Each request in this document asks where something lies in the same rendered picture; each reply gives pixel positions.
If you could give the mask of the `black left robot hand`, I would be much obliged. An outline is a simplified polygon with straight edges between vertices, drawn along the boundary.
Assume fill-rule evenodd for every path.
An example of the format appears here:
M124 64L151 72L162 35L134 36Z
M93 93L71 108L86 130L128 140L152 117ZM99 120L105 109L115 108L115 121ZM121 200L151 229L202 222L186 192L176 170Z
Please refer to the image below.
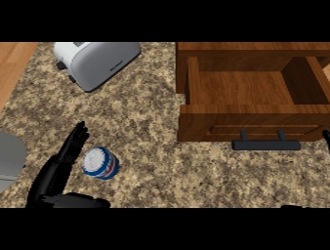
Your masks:
M27 207L50 208L109 208L108 200L93 198L77 192L64 193L71 177L72 166L80 157L86 141L90 137L86 122L74 128L59 152L46 161L28 196Z

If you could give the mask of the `blue and white can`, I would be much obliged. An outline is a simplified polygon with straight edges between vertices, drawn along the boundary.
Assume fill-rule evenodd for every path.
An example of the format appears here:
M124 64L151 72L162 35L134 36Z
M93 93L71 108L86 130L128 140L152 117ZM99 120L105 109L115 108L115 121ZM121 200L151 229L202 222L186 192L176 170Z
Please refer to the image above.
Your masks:
M111 180L118 174L120 160L105 147L97 146L89 150L83 170L89 176L100 180Z

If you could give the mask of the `wooden drawer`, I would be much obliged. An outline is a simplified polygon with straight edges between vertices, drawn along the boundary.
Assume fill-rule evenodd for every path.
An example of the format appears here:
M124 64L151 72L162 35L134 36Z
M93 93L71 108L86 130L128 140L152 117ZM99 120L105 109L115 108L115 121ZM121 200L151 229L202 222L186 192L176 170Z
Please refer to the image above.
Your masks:
M230 142L314 142L330 128L330 81L317 58L291 59L279 71L205 71L187 60L186 104L180 107L179 139Z

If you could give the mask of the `wooden cabinet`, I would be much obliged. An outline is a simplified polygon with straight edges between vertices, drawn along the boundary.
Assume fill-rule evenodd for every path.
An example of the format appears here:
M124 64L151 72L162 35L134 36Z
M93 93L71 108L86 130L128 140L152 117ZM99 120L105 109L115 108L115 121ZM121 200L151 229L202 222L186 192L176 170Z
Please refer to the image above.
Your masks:
M314 57L326 67L330 42L177 42L176 92L184 93L190 58L208 71L280 71L296 57Z

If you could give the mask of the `white toaster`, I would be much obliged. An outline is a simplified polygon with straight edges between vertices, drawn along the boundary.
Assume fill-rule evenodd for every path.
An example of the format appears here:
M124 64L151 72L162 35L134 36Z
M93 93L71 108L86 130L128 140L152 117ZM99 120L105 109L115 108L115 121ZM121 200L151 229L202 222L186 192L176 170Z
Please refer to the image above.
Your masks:
M56 42L58 69L86 92L93 92L142 53L139 42Z

